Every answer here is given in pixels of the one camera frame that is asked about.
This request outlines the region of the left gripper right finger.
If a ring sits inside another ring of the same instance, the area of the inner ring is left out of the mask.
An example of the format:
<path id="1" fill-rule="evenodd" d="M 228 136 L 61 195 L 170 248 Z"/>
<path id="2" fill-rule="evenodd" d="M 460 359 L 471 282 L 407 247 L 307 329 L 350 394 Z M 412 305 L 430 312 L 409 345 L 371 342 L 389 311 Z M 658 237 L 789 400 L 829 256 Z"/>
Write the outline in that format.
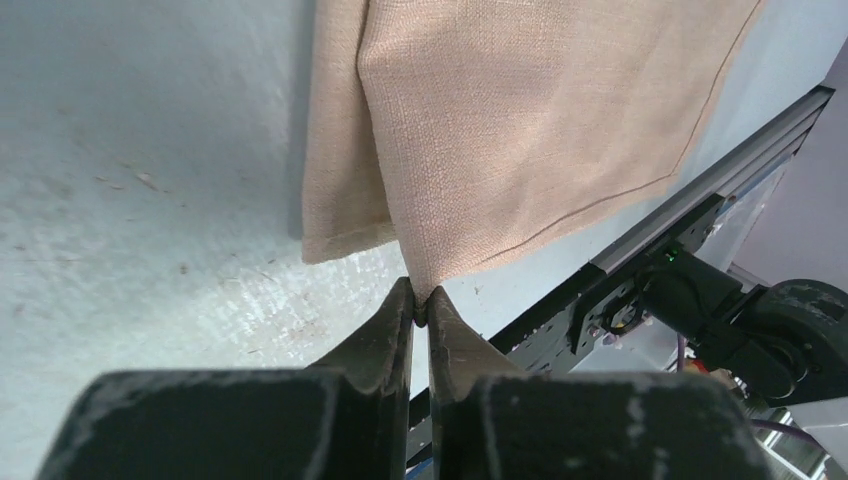
<path id="1" fill-rule="evenodd" d="M 767 479 L 729 392 L 702 375 L 531 374 L 446 291 L 426 303 L 437 479 Z"/>

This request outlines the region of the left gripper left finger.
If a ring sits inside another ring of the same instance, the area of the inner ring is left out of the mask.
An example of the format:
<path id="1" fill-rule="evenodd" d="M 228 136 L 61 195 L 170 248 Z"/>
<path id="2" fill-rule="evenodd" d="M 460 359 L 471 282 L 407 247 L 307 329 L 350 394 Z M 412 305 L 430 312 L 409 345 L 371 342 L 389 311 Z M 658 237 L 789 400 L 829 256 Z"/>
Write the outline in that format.
<path id="1" fill-rule="evenodd" d="M 70 408 L 42 479 L 401 479 L 415 298 L 302 369 L 116 371 Z"/>

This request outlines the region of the beige cloth napkin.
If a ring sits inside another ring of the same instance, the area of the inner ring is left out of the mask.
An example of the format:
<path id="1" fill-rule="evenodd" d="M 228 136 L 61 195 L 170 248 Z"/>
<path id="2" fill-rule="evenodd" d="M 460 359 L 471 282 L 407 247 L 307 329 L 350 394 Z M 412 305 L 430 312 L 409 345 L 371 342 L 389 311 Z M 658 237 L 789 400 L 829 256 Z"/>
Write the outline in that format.
<path id="1" fill-rule="evenodd" d="M 302 258 L 415 295 L 663 194 L 760 1 L 320 1 Z"/>

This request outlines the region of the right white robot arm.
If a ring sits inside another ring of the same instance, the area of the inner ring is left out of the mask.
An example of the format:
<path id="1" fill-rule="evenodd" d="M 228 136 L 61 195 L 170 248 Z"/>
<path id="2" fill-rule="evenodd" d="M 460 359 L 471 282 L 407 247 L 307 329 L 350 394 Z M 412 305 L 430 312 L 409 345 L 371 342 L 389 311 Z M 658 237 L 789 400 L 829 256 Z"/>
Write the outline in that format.
<path id="1" fill-rule="evenodd" d="M 688 340 L 771 407 L 847 395 L 847 294 L 793 279 L 744 290 L 730 275 L 672 249 L 634 278 L 639 307 Z"/>

